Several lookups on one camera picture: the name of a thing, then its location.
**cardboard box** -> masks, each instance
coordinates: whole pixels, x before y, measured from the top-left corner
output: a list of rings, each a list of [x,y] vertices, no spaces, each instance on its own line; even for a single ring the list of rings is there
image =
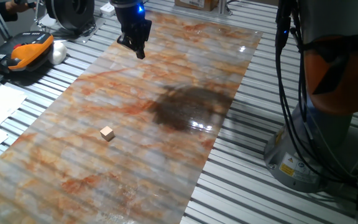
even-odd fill
[[[175,0],[175,5],[199,9],[204,11],[212,11],[218,6],[219,0]]]

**white label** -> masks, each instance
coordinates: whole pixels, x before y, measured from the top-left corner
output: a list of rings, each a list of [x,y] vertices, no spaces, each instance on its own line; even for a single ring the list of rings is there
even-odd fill
[[[197,7],[204,7],[204,0],[180,0],[180,1]]]
[[[287,175],[307,183],[315,183],[318,175],[311,171],[302,160],[285,153],[280,170]]]

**small wooden block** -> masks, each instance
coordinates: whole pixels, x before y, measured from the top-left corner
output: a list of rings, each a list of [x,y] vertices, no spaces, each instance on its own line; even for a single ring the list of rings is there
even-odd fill
[[[102,130],[100,130],[100,134],[106,141],[110,141],[115,137],[114,131],[112,131],[112,129],[109,126],[106,126]]]

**orange device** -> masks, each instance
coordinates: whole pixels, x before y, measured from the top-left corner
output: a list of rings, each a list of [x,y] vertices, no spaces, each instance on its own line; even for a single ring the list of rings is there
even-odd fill
[[[17,34],[0,46],[0,71],[33,71],[48,59],[53,36],[30,31]]]

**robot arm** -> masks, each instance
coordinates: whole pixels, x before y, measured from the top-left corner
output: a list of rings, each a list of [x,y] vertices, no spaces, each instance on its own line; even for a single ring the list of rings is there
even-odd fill
[[[145,58],[144,42],[148,41],[152,21],[145,19],[142,0],[110,0],[116,8],[122,34],[117,42],[136,53],[137,58]]]

